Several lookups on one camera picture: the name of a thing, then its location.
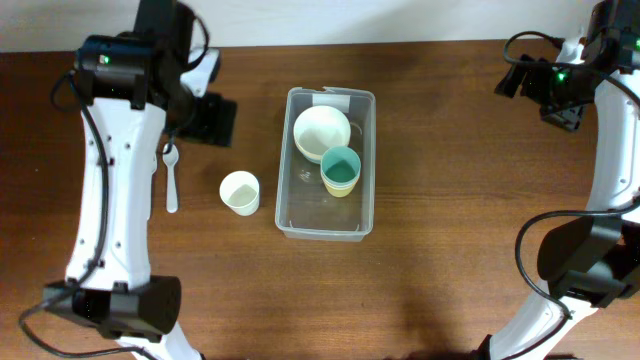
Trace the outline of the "white plastic spoon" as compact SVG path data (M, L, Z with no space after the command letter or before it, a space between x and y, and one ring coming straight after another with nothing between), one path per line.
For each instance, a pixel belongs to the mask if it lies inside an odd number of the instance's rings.
M175 174L175 167L179 161L179 152L177 147L167 143L163 149L162 159L167 170L166 210L169 213L176 213L179 209Z

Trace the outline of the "cream plastic cup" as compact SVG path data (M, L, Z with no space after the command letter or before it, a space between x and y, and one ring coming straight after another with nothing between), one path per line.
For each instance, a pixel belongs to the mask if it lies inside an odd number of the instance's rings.
M240 216L254 214L260 203L260 183L247 171L235 171L221 182L219 196L223 203Z

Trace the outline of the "yellow plastic bowl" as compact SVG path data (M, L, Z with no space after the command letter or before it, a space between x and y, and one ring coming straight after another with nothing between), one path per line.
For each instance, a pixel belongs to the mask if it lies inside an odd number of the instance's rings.
M308 161L315 163L315 164L319 164L321 162L321 155L316 155L313 153L310 153L308 151L306 151L298 142L295 143L296 148L298 149L298 151L303 155L303 157L305 159L307 159Z

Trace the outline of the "white plastic bowl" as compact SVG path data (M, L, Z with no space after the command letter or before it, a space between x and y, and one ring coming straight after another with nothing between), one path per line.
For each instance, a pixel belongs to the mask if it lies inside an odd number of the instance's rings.
M306 151L323 156L332 147L347 146L351 140L351 125L340 110L327 106L312 106L295 120L294 143Z

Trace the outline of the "green plastic bowl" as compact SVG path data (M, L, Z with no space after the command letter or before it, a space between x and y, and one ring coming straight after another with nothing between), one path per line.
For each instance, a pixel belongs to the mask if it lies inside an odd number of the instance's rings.
M306 151L302 151L301 154L303 155L303 157L306 160L308 160L308 161L310 161L310 162L312 162L314 164L320 164L321 163L321 159L322 159L321 155L309 153L309 152L306 152Z

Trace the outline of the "green plastic cup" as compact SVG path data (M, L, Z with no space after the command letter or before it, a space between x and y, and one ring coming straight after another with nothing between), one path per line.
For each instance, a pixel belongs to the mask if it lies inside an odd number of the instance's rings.
M361 160L350 147L336 146L327 150L321 159L322 173L351 172L360 175Z

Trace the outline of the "yellow plastic cup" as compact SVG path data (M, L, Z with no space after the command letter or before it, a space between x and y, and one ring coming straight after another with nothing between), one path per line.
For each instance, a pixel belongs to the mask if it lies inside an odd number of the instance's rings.
M351 181L344 182L344 183L338 183L328 178L323 178L323 184L326 190L329 192L331 196L336 198L342 198L349 195L353 191L357 182L358 182L358 178L354 178Z

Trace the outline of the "pink plastic cup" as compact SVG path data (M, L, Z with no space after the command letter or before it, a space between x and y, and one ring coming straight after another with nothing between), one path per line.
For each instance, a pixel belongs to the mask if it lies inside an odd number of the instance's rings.
M324 184L333 189L353 187L359 180L359 175L351 172L322 173Z

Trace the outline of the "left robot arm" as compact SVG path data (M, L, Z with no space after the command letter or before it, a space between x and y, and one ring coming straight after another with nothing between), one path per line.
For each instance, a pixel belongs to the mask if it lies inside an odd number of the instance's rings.
M142 0L131 31L92 35L67 78L84 120L75 247L42 309L140 359L196 359L179 322L181 284L151 271L147 227L160 138L229 146L235 102L208 91L219 53L194 46L186 4Z

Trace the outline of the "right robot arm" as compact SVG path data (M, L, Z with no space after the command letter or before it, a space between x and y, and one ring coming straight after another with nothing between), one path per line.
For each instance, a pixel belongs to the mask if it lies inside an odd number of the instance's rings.
M511 68L497 94L525 96L543 121L576 131L588 105L597 110L594 176L584 210L556 210L519 230L520 251L534 224L566 217L537 257L538 281L515 258L532 292L515 317L473 351L476 359L547 359L580 321L639 290L639 3L605 0L573 38L548 36L555 61L503 56Z

